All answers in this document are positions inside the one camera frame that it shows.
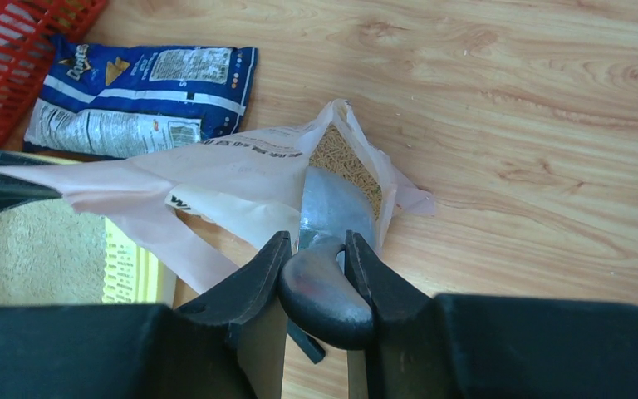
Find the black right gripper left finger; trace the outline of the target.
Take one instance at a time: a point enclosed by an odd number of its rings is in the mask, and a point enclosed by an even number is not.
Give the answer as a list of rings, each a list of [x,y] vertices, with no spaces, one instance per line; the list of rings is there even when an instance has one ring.
[[[292,256],[290,234],[275,233],[244,266],[177,308],[196,334],[183,342],[183,398],[279,398],[287,315],[277,283]]]

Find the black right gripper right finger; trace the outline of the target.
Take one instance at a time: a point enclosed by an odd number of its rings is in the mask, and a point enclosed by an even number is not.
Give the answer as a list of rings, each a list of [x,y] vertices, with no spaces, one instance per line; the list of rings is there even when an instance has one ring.
[[[357,232],[346,233],[345,275],[368,302],[373,327],[347,354],[350,398],[427,398],[420,370],[429,364],[423,319],[429,297],[386,265]]]

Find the metal litter scoop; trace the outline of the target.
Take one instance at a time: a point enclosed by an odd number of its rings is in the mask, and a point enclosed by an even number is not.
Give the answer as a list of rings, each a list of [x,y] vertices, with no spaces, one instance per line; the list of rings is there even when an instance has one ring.
[[[303,332],[355,350],[374,334],[372,311],[344,274],[346,234],[377,244],[367,195],[338,174],[309,167],[305,176],[298,251],[282,268],[279,298]]]

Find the black bag clip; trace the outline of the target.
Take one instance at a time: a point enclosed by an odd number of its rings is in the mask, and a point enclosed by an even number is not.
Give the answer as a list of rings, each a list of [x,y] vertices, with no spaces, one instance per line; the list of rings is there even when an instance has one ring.
[[[313,364],[318,364],[325,358],[324,347],[314,337],[302,331],[292,320],[287,322],[287,333]]]

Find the pink cat litter bag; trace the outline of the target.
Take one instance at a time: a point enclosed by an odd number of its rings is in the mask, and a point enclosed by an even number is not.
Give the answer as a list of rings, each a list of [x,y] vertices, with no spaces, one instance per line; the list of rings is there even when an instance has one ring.
[[[176,211],[199,215],[255,248],[279,231],[296,239],[306,170],[329,127],[339,130],[380,186],[378,239],[385,238],[394,212],[434,213],[433,195],[369,143],[342,99],[302,126],[245,131],[125,160],[0,166],[0,174],[52,188],[74,210],[105,216],[203,293],[237,267]]]

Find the yellow plastic litter box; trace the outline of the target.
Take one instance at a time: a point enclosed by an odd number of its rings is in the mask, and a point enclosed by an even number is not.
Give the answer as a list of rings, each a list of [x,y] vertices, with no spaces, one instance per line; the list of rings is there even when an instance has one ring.
[[[0,306],[171,304],[175,284],[112,221],[62,197],[0,212]]]

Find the blue chips bag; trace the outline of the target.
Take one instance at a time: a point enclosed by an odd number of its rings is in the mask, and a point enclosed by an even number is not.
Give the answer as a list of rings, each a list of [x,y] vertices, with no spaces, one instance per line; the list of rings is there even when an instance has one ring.
[[[238,131],[256,47],[114,47],[51,39],[55,56],[23,137],[46,150],[124,159]]]

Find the red plastic basket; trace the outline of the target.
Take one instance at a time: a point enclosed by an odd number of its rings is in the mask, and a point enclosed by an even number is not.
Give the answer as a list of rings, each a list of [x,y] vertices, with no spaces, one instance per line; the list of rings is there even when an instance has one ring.
[[[37,99],[56,52],[51,38],[81,40],[106,5],[0,0],[0,145]]]

